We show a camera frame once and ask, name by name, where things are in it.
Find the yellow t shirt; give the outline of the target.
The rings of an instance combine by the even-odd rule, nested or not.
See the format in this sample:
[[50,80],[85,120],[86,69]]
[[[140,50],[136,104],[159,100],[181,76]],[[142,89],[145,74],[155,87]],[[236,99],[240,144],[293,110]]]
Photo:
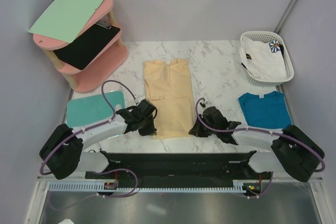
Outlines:
[[144,62],[145,97],[155,105],[156,138],[188,137],[195,123],[191,74],[186,59]]

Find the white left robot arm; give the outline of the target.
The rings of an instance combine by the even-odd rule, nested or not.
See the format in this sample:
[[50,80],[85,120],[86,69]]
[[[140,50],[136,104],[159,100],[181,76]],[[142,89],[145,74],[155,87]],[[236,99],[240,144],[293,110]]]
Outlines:
[[155,135],[154,119],[158,109],[144,99],[135,106],[113,112],[112,117],[94,124],[71,128],[66,123],[55,128],[39,151],[43,160],[42,175],[52,174],[58,180],[73,172],[92,172],[111,178],[115,165],[108,161],[104,151],[85,150],[110,137],[137,131],[141,136]]

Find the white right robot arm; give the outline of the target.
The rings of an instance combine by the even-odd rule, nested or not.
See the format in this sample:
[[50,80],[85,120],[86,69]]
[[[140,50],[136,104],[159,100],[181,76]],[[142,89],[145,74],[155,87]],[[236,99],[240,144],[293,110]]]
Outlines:
[[252,127],[228,121],[212,106],[196,115],[189,134],[196,137],[216,135],[226,144],[261,149],[244,154],[238,164],[241,174],[248,179],[262,173],[287,173],[295,180],[307,182],[313,173],[326,167],[324,151],[295,125],[284,129]]

